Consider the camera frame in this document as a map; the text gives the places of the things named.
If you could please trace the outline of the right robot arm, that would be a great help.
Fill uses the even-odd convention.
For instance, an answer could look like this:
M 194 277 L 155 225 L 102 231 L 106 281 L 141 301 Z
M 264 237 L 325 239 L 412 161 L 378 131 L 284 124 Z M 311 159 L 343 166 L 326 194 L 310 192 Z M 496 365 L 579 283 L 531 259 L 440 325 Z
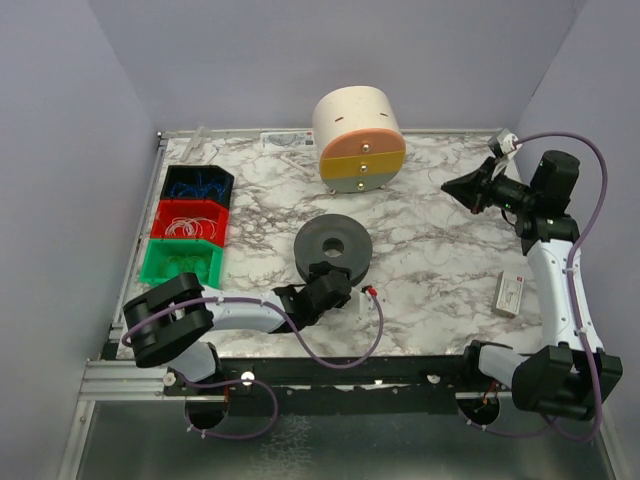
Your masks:
M 523 411 L 592 420 L 621 379 L 622 362 L 608 355 L 590 317 L 580 276 L 583 235 L 566 208 L 579 177 L 579 160 L 543 153 L 528 184 L 497 170 L 487 158 L 476 170 L 442 185 L 473 214 L 497 207 L 515 215 L 515 233 L 531 268 L 542 319 L 542 347 L 531 355 L 506 345 L 473 342 L 476 371 L 505 385 Z

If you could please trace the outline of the black cable spool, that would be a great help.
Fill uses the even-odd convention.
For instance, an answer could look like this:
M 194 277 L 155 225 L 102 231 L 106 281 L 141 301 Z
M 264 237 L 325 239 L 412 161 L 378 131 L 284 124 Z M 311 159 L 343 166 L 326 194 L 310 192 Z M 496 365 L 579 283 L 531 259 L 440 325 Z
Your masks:
M 367 275 L 373 244 L 367 230 L 355 219 L 341 214 L 324 214 L 306 222 L 293 244 L 296 269 L 305 282 L 320 275 L 320 265 L 348 273 L 351 285 Z

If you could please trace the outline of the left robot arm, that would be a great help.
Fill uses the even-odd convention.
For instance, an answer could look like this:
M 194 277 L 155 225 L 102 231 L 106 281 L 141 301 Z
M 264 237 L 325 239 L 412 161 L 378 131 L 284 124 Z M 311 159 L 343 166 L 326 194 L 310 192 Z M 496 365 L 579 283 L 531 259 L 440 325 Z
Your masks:
M 133 350 L 137 367 L 165 365 L 200 383 L 222 371 L 215 347 L 201 340 L 207 332 L 300 331 L 343 306 L 351 289 L 351 272 L 327 261 L 310 267 L 305 284 L 264 294 L 223 292 L 203 286 L 194 273 L 182 273 L 125 304 L 122 344 Z

